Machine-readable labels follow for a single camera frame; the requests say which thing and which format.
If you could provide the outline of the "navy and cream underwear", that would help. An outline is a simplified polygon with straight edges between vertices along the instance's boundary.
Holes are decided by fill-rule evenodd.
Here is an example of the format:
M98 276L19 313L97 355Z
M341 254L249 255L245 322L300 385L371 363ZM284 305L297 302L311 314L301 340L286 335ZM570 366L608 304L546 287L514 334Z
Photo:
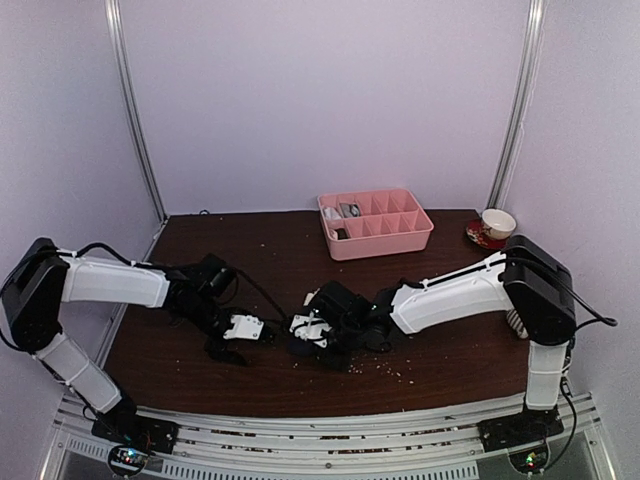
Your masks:
M296 314L308 315L311 312L314 312L314 310L307 303L305 303L301 308L301 310ZM307 357L312 355L314 353L314 348L315 348L314 344L299 340L294 336L288 345L288 349L292 354L302 356L302 357Z

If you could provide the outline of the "pink divided organizer box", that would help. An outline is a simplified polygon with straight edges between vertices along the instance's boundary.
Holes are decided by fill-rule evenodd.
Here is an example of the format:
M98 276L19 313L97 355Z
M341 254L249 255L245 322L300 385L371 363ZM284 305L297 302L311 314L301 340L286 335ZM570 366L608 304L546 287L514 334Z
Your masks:
M321 209L357 203L362 216L326 221ZM320 220L330 257L335 261L422 251L434 224L415 196L402 188L324 194L317 197ZM334 240L332 231L345 228L348 240Z

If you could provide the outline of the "grey boxer briefs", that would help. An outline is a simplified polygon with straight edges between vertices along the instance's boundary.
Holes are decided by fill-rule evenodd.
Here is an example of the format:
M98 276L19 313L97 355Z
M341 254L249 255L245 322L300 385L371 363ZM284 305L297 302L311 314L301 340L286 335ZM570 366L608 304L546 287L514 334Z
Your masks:
M357 203L342 202L338 206L343 218L359 218L362 216L361 209Z

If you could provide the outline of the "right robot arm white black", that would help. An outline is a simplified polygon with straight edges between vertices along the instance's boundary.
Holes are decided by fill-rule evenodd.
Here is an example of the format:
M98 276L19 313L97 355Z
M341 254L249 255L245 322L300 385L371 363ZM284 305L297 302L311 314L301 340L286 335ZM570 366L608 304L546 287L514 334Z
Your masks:
M529 340L522 410L479 423L487 451L545 441L563 432L559 416L562 370L577 330L572 278L556 259L523 235L469 267L418 282L401 280L367 300L331 281L311 294L306 313L289 328L311 343L318 359L339 369L354 350L381 350L392 330L418 334L450 321L512 312Z

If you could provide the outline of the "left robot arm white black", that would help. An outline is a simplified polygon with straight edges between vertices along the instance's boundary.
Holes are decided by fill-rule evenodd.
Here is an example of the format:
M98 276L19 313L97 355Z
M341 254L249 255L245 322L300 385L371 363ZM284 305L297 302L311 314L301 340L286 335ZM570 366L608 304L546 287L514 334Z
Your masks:
M72 251L38 238L1 286L8 326L1 339L40 362L84 403L94 416L94 436L145 454L169 454L178 425L138 414L131 397L65 333L60 307L97 302L163 310L205 335L211 359L243 366L245 359L229 350L230 342L266 343L275 337L267 321L222 301L243 275L213 254L167 266L126 259L101 242Z

